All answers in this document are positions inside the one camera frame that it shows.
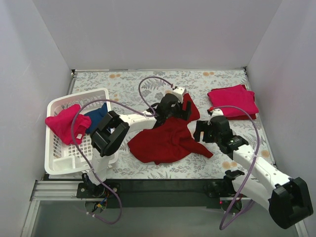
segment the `pink cloth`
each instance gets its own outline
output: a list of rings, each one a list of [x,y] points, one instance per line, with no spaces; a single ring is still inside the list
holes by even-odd
[[[45,119],[46,125],[66,145],[73,144],[71,138],[71,123],[79,110],[80,105],[72,105],[69,108],[62,110],[58,115],[47,117]],[[78,144],[81,144],[85,130],[89,128],[90,125],[91,119],[88,116],[78,115],[74,126],[75,138]]]
[[[254,115],[259,112],[255,102],[253,91],[248,91],[243,85],[236,85],[223,89],[215,89],[209,92],[208,97],[213,107],[233,105],[245,110],[248,114]],[[221,109],[226,117],[238,117],[245,114],[234,108]]]

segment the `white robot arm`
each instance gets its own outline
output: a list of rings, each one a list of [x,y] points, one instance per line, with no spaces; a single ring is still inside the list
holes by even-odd
[[[211,115],[209,121],[197,121],[195,140],[200,140],[203,131],[204,142],[215,142],[223,153],[249,170],[255,157],[252,147],[242,137],[233,135],[220,109],[208,112]],[[300,177],[291,178],[260,156],[257,156],[251,174],[259,182],[248,179],[241,193],[267,209],[280,227],[287,229],[313,214],[307,184]],[[244,177],[245,173],[240,170],[226,171],[224,180],[227,181],[227,187],[233,189],[230,193],[241,187]]]
[[[127,133],[143,129],[152,129],[162,125],[170,116],[188,119],[191,114],[191,104],[183,109],[183,96],[186,90],[175,87],[166,94],[160,103],[152,105],[152,110],[144,111],[144,115],[117,115],[108,112],[97,128],[91,133],[94,148],[92,166],[102,181],[106,179],[106,171],[113,154],[119,149]],[[203,141],[215,142],[220,150],[231,159],[249,169],[254,158],[254,151],[248,142],[240,136],[233,135],[228,120],[220,109],[209,112],[208,121],[197,121],[194,138],[200,141],[203,131]],[[301,178],[293,179],[280,172],[257,156],[251,174],[259,181],[248,179],[241,193],[253,199],[267,209],[273,220],[286,229],[313,214],[313,207],[306,182]],[[88,173],[92,183],[98,185],[91,172]],[[240,170],[226,172],[225,188],[230,194],[235,194],[240,188],[245,173]]]
[[[144,111],[143,115],[117,115],[114,111],[108,112],[91,133],[91,144],[93,146],[92,166],[94,172],[102,181],[106,180],[109,162],[114,159],[114,153],[119,149],[128,133],[160,126],[170,116],[185,120],[189,118],[191,103],[188,102],[185,110],[183,110],[183,96],[185,93],[185,88],[176,86],[162,98],[160,103],[152,105],[152,108],[155,110],[154,116],[151,108]],[[93,184],[100,184],[93,175],[92,170],[88,171],[87,174]]]

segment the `floor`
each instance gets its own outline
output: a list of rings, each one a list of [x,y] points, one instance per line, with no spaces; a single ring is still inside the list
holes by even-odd
[[[106,225],[81,213],[82,201],[41,201],[32,237],[298,237],[295,226],[284,230],[259,205],[219,230],[221,210],[205,207],[124,208],[122,219]],[[113,220],[118,209],[101,216]]]
[[[213,88],[223,88],[238,84],[249,83],[244,70],[234,71],[120,71],[120,72],[78,72],[72,93],[105,87],[109,91],[110,99],[122,102],[132,108],[144,111],[147,109],[138,94],[138,83],[148,76],[159,76],[171,83],[182,86],[190,93],[201,114],[201,120],[207,120],[206,110],[211,107],[207,93]],[[170,87],[157,79],[150,79],[142,84],[142,93],[146,100],[153,104],[160,101]],[[118,114],[131,112],[116,104],[111,104]],[[255,120],[259,129],[261,141],[259,154],[269,163],[274,159],[264,133],[260,118]],[[191,133],[195,130],[195,123],[188,125]],[[231,128],[237,135],[243,136],[254,147],[256,145],[255,132],[250,121],[231,121]],[[137,132],[129,133],[119,150],[119,159],[115,166],[108,171],[108,178],[112,179],[210,179],[222,178],[227,169],[244,169],[226,155],[222,154],[215,144],[204,144],[214,156],[207,159],[201,155],[190,154],[184,159],[172,164],[154,163],[144,164],[130,152],[127,142]]]

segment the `navy blue towel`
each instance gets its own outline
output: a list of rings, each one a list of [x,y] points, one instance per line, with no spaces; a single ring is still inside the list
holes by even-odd
[[[101,108],[90,111],[85,114],[85,116],[89,116],[91,119],[91,126],[85,131],[86,134],[90,134],[99,124],[99,122],[103,119],[103,117],[108,113],[107,103],[104,103]]]

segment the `red cloth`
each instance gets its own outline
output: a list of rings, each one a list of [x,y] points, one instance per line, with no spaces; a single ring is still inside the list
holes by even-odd
[[[196,142],[187,124],[199,119],[199,112],[189,94],[184,95],[184,108],[191,101],[192,114],[188,121],[170,117],[166,122],[154,129],[145,129],[128,142],[130,152],[141,162],[154,161],[155,164],[172,163],[197,153],[211,158],[213,154],[202,144]]]
[[[73,122],[74,117],[79,110],[80,105],[75,104],[67,109],[62,110],[58,115],[47,117],[45,119],[46,125],[66,145],[73,144],[73,140],[71,138],[71,123]],[[78,144],[81,144],[85,130],[89,128],[90,125],[91,119],[88,116],[78,115],[74,126],[75,138]]]
[[[255,104],[255,93],[246,90],[244,85],[236,85],[227,88],[218,88],[211,90],[208,94],[214,107],[223,105],[233,105],[245,110],[252,119],[256,119],[256,113],[259,112]],[[246,120],[248,117],[240,110],[234,108],[222,108],[224,116],[229,120]]]

